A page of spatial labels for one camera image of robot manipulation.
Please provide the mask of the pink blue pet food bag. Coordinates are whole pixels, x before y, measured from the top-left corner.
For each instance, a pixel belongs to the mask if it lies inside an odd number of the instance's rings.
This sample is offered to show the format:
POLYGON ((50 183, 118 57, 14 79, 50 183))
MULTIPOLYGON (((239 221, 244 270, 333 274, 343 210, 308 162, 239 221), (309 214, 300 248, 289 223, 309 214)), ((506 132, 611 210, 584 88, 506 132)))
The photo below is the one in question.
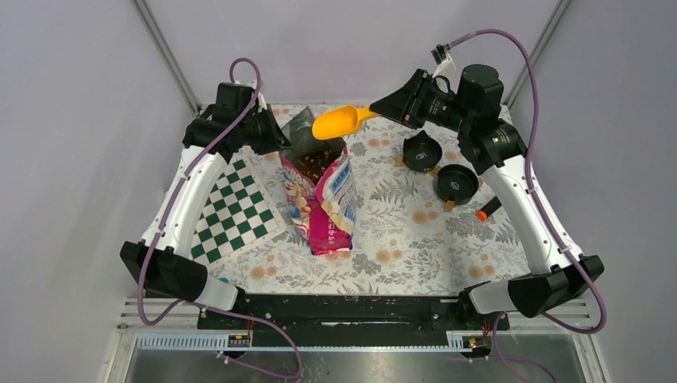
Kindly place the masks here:
POLYGON ((315 115, 302 109, 283 126, 291 146, 281 151, 287 207, 313 255, 351 251, 357 191, 346 142, 318 140, 315 115))

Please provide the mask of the yellow plastic scoop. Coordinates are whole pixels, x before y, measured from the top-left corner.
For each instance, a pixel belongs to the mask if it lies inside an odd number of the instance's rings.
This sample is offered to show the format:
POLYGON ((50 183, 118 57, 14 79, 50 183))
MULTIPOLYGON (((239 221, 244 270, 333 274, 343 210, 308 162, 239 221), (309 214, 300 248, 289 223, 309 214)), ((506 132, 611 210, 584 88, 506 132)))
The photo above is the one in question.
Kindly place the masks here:
POLYGON ((317 140, 332 140, 358 132, 365 121, 378 114, 368 107, 347 105, 317 117, 312 125, 312 135, 317 140))

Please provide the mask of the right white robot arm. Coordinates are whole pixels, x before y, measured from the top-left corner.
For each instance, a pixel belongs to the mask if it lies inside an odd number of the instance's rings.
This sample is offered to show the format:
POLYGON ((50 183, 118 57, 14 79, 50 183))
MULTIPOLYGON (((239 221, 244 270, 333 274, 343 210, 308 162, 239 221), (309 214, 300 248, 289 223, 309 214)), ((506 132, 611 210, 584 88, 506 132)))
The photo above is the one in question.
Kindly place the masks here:
POLYGON ((584 254, 542 195, 526 144, 500 117, 503 90, 498 72, 487 65, 465 67, 456 92, 440 90, 431 74, 418 69, 369 107, 408 128, 431 123, 456 132, 461 154, 493 190, 521 241, 529 274, 462 291, 457 316, 470 329, 494 312, 533 318, 586 291, 598 297, 594 282, 604 272, 600 257, 584 254))

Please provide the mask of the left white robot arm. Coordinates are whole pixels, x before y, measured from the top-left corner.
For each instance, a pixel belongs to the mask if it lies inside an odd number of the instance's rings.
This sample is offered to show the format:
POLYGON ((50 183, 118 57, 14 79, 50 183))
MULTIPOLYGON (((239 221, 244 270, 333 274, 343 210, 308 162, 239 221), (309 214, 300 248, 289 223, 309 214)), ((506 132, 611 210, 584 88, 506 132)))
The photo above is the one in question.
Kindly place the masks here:
POLYGON ((241 289, 210 268, 283 233, 287 225, 242 148, 265 155, 287 145, 255 83, 222 83, 216 101, 187 127, 180 162, 156 217, 121 259, 139 288, 247 320, 241 289))

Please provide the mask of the black pet bowl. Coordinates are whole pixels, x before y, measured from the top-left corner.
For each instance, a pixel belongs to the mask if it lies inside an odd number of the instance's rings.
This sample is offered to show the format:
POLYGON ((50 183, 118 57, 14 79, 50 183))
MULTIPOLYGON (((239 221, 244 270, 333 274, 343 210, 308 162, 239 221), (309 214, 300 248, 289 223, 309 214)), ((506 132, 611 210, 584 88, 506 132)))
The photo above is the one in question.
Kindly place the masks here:
POLYGON ((444 212, 469 203, 481 186, 481 179, 473 170, 460 164, 437 166, 429 174, 433 177, 434 194, 443 202, 444 212))
POLYGON ((403 140, 402 150, 395 157, 395 166, 425 173, 436 168, 441 157, 441 145, 425 130, 421 130, 415 136, 403 140))

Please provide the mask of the green white chessboard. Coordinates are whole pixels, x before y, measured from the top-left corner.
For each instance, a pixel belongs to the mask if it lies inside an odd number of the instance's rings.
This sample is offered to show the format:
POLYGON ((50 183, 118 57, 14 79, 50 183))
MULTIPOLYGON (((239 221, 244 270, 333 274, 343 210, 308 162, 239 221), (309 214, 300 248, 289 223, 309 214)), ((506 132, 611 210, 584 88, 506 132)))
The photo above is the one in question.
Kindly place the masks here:
POLYGON ((200 213, 190 259, 208 267, 247 253, 287 230, 287 224, 246 159, 218 176, 200 213))

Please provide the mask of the floral table mat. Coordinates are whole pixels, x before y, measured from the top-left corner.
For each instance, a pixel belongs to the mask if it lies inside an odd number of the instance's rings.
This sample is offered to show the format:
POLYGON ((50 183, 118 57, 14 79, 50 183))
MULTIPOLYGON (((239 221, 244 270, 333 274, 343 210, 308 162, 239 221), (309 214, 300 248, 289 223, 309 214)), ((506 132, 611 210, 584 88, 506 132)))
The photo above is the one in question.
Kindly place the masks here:
POLYGON ((451 212, 433 190, 433 178, 395 166, 413 131, 382 118, 346 139, 357 185, 357 221, 351 251, 313 255, 293 224, 275 153, 244 148, 287 230, 256 249, 210 268, 210 274, 249 293, 345 295, 453 295, 480 282, 528 272, 521 241, 503 210, 485 222, 476 212, 493 197, 482 184, 451 212))

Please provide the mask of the black marker orange tip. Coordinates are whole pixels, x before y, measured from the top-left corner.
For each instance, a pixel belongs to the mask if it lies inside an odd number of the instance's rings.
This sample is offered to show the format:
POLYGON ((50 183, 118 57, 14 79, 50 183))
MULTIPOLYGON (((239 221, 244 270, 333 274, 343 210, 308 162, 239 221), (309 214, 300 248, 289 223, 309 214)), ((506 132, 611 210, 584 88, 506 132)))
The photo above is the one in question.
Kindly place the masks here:
POLYGON ((502 207, 501 201, 496 196, 494 196, 489 202, 487 202, 482 208, 480 208, 476 212, 476 217, 480 221, 485 222, 501 207, 502 207))

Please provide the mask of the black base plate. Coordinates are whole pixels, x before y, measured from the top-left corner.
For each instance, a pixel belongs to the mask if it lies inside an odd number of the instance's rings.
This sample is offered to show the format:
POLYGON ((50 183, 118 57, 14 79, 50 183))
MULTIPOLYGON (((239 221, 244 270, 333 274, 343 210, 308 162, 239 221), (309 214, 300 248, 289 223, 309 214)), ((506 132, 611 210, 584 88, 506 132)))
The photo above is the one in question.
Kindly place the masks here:
POLYGON ((246 294, 236 318, 207 311, 199 330, 227 334, 232 348, 255 350, 470 351, 488 347, 493 328, 508 330, 490 314, 475 316, 455 297, 246 294))

